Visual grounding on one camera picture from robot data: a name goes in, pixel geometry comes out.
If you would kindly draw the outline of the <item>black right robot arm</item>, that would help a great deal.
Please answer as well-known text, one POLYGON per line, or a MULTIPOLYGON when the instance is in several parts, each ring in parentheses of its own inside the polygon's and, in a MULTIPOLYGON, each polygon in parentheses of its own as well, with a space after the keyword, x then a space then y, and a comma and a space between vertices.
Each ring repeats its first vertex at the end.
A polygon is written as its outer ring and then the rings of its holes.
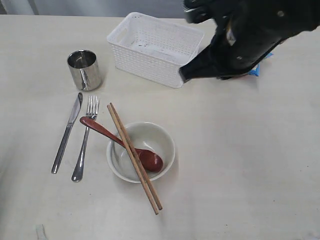
POLYGON ((210 44, 180 67, 184 83, 246 75, 278 45, 320 25, 318 0, 185 0, 182 6, 188 23, 216 23, 210 44))

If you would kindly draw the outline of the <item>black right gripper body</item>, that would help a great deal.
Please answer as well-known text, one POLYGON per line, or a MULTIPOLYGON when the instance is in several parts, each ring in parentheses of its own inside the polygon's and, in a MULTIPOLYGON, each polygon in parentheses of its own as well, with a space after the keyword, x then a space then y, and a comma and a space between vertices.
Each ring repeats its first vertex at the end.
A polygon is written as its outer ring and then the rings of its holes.
POLYGON ((179 68, 183 82, 200 78, 229 79, 247 74, 281 41, 276 33, 244 14, 218 27, 210 44, 179 68))

